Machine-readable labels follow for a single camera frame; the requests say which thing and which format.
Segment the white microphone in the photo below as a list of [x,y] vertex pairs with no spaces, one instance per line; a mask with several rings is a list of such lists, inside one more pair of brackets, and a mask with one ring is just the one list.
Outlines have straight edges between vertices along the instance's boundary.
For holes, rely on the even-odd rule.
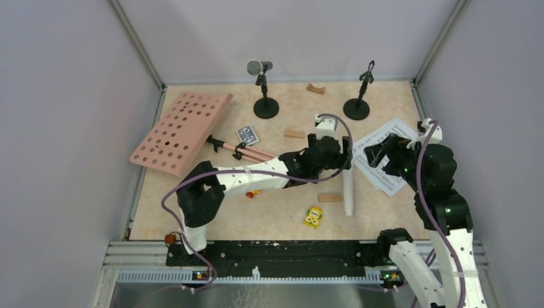
[[345,169],[342,172],[343,182],[343,206],[346,216],[353,216],[354,195],[353,195],[353,173],[352,169]]

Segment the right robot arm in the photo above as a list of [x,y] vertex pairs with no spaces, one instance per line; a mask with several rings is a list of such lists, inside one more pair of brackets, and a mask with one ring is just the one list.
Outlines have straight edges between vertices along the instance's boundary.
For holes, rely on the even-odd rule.
[[402,178],[414,190],[416,212],[429,234],[441,278],[409,251],[414,243],[401,228],[380,233],[378,260],[397,265],[423,307],[487,307],[474,257],[470,208],[453,187],[453,151],[430,135],[411,141],[392,133],[365,147],[364,154],[371,167],[387,158],[385,174]]

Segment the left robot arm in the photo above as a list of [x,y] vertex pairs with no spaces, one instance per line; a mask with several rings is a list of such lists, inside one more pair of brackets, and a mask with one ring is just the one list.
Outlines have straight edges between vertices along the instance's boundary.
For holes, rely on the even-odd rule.
[[322,172],[337,176],[351,166],[352,138],[340,140],[308,136],[309,145],[281,154],[265,162],[241,167],[214,167],[210,161],[199,163],[176,190],[182,212],[182,258],[190,265],[205,259],[207,225],[216,217],[223,201],[254,190],[286,189],[319,183]]

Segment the pink music stand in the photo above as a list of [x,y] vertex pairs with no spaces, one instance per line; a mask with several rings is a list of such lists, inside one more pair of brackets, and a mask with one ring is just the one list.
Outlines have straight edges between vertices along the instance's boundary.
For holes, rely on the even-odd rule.
[[198,159],[201,149],[211,149],[209,137],[238,149],[235,131],[252,125],[258,138],[253,113],[256,93],[205,93],[184,91],[166,106],[157,123],[129,157],[133,164],[184,177]]

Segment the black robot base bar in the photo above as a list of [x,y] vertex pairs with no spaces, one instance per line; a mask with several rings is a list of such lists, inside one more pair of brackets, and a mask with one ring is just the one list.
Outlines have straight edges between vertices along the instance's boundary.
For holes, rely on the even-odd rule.
[[201,252],[223,277],[364,277],[367,268],[390,266],[375,241],[214,241]]

